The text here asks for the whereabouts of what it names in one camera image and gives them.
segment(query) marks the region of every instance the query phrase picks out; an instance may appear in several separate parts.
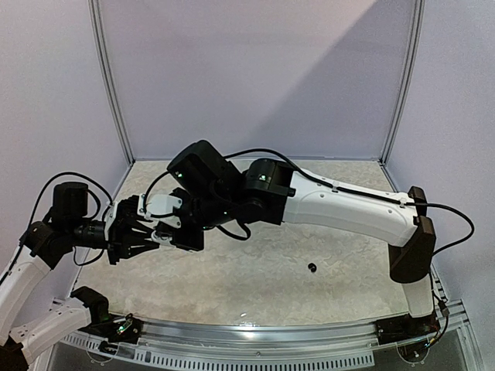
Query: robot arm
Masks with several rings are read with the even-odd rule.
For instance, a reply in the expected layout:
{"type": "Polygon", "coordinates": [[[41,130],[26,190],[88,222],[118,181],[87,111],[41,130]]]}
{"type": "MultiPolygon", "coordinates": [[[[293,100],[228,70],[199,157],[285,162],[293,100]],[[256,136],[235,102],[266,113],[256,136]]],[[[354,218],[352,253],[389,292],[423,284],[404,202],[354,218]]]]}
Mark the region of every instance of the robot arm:
{"type": "MultiPolygon", "coordinates": [[[[206,141],[190,145],[167,169],[182,188],[150,200],[146,194],[122,200],[102,221],[84,217],[87,185],[68,182],[55,187],[49,214],[29,227],[20,254],[2,275],[0,348],[11,345],[27,364],[75,329],[107,323],[110,333],[115,332],[108,300],[89,288],[78,289],[62,309],[36,323],[12,328],[30,292],[74,246],[106,250],[110,264],[165,243],[200,251],[204,233],[231,220],[242,226],[259,221],[309,223],[383,240],[389,245],[391,278],[402,284],[411,317],[432,315],[428,272],[435,231],[425,207],[414,205],[426,201],[421,189],[365,189],[268,158],[254,161],[241,173],[206,141]],[[150,228],[145,221],[158,223],[150,228]]],[[[114,333],[113,340],[122,341],[120,335],[114,333]]]]}
{"type": "Polygon", "coordinates": [[[241,224],[308,223],[365,234],[388,243],[390,276],[402,284],[409,313],[433,312],[428,277],[435,230],[422,189],[382,192],[337,182],[286,162],[261,158],[242,174],[210,143],[199,141],[167,168],[183,189],[139,200],[138,213],[158,221],[153,240],[202,250],[206,228],[241,224]]]}

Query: table surface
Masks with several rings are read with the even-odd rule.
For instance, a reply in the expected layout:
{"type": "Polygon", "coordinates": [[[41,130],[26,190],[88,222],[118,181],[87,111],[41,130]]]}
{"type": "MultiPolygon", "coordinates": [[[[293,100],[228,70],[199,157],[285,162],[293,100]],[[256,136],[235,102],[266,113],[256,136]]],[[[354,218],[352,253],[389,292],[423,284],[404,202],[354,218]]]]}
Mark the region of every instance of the table surface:
{"type": "MultiPolygon", "coordinates": [[[[245,169],[250,162],[234,164],[245,169]]],[[[118,199],[144,192],[167,163],[136,162],[118,199]]],[[[330,179],[391,190],[376,162],[297,163],[330,179]]],[[[155,191],[177,186],[166,177],[155,191]]],[[[242,233],[235,223],[226,228],[242,233]]],[[[161,247],[117,266],[102,258],[81,270],[76,287],[105,295],[114,313],[211,325],[318,325],[407,311],[401,285],[388,277],[385,242],[322,226],[250,228],[245,242],[208,231],[199,253],[161,247]]]]}

